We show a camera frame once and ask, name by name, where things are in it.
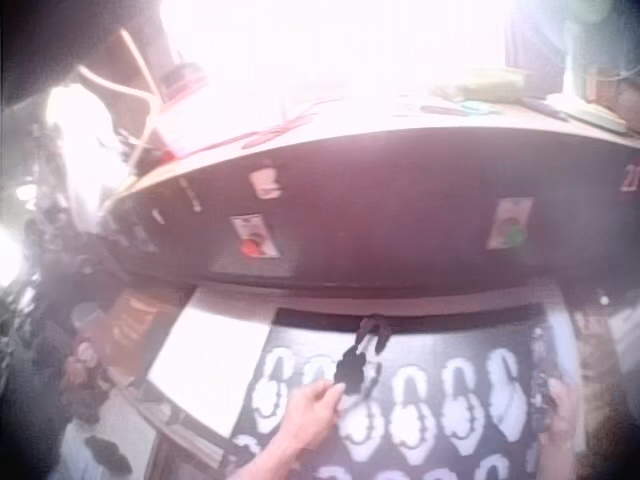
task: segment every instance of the person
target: person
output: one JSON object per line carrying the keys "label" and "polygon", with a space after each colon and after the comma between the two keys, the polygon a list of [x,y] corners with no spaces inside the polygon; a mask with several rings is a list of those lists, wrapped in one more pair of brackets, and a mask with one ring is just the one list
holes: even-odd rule
{"label": "person", "polygon": [[[267,448],[231,480],[284,480],[302,450],[313,450],[327,437],[337,420],[336,408],[345,385],[320,380],[296,390],[287,404],[282,425]],[[549,428],[540,435],[541,480],[575,478],[573,437],[577,420],[577,391],[568,383],[549,379],[556,404]]]}
{"label": "person", "polygon": [[286,479],[298,455],[317,448],[333,429],[344,388],[343,383],[319,380],[294,391],[278,433],[260,455],[231,479]]}

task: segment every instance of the light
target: light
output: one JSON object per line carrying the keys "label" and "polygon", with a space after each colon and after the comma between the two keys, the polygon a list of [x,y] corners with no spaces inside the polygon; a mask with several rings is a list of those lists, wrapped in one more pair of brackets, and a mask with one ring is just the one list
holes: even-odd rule
{"label": "light", "polygon": [[18,277],[22,262],[20,244],[0,227],[0,288],[8,287]]}
{"label": "light", "polygon": [[28,183],[26,185],[21,185],[16,188],[16,196],[18,200],[22,202],[28,202],[36,198],[38,194],[38,187],[33,183]]}
{"label": "light", "polygon": [[[258,115],[278,102],[404,93],[504,67],[509,3],[164,0],[161,18],[173,50],[239,117],[250,106]],[[219,104],[209,110],[219,114]],[[220,116],[210,129],[227,124]]]}

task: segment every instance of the sticker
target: sticker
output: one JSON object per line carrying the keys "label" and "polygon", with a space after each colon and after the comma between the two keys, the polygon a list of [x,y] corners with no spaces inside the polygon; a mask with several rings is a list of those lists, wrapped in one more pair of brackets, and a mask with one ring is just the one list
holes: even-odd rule
{"label": "sticker", "polygon": [[640,166],[630,163],[624,169],[625,175],[622,185],[620,186],[621,192],[635,192],[638,190],[638,183],[640,183]]}
{"label": "sticker", "polygon": [[491,228],[487,249],[511,248],[524,242],[531,207],[533,207],[533,198],[500,199],[493,218],[493,228]]}
{"label": "sticker", "polygon": [[252,241],[257,248],[251,256],[257,258],[278,258],[280,253],[273,243],[262,215],[241,215],[231,217],[231,223],[242,240]]}
{"label": "sticker", "polygon": [[273,167],[262,168],[251,172],[249,180],[258,198],[269,200],[282,195],[282,190],[276,179],[277,175],[278,171]]}
{"label": "sticker", "polygon": [[153,210],[151,210],[151,216],[155,219],[156,222],[158,222],[160,225],[166,225],[167,222],[165,221],[164,217],[162,215],[160,215],[160,212],[158,211],[157,208],[154,208]]}

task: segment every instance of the black fabric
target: black fabric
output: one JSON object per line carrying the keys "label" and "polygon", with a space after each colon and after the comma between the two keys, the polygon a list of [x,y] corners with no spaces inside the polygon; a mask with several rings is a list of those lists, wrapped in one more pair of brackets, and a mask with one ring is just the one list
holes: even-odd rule
{"label": "black fabric", "polygon": [[13,0],[2,4],[2,105],[62,82],[159,0]]}
{"label": "black fabric", "polygon": [[[311,358],[326,355],[334,362],[340,360],[343,353],[353,344],[361,320],[362,317],[357,316],[280,310],[247,390],[234,436],[249,435],[264,448],[277,432],[277,427],[266,435],[258,432],[251,405],[252,393],[262,376],[265,357],[272,349],[285,347],[290,349],[295,358],[294,373],[286,382],[291,394],[302,383],[303,368]],[[535,370],[535,366],[532,365],[531,341],[534,328],[546,324],[543,309],[539,305],[529,305],[480,313],[386,320],[393,334],[384,352],[378,357],[380,375],[371,391],[371,398],[379,402],[385,419],[386,431],[380,445],[366,463],[355,463],[351,460],[338,432],[335,432],[320,451],[310,453],[303,459],[299,472],[301,478],[311,478],[310,472],[331,465],[344,467],[353,479],[373,479],[378,472],[388,470],[404,472],[412,479],[422,479],[426,473],[445,467],[455,472],[458,478],[466,479],[473,478],[475,469],[483,459],[496,453],[504,455],[509,460],[509,478],[522,479],[529,478],[528,475],[533,476],[533,473],[525,473],[527,450],[535,443],[531,427],[532,408],[529,406],[528,419],[519,440],[514,443],[508,442],[493,424],[489,413],[490,382],[486,361],[493,349],[504,347],[513,352],[519,365],[518,382],[529,402],[531,372]],[[372,362],[373,353],[368,355],[368,361]],[[477,384],[473,392],[485,410],[485,426],[480,442],[471,455],[464,457],[444,435],[441,424],[444,401],[441,373],[446,362],[457,357],[464,357],[475,366]],[[435,445],[424,464],[415,467],[410,466],[397,447],[391,443],[389,433],[389,418],[394,407],[392,378],[399,368],[408,365],[418,366],[427,374],[426,404],[436,419],[438,430]],[[282,365],[276,365],[273,378],[282,375],[281,367]],[[411,382],[405,383],[405,401],[409,402],[409,398],[416,394]]]}

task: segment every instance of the paper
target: paper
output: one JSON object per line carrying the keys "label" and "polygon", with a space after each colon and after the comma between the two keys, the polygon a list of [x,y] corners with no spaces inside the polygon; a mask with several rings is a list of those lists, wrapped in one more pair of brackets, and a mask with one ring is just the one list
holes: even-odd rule
{"label": "paper", "polygon": [[148,379],[214,432],[230,438],[253,377],[271,318],[214,313],[196,292],[154,362]]}

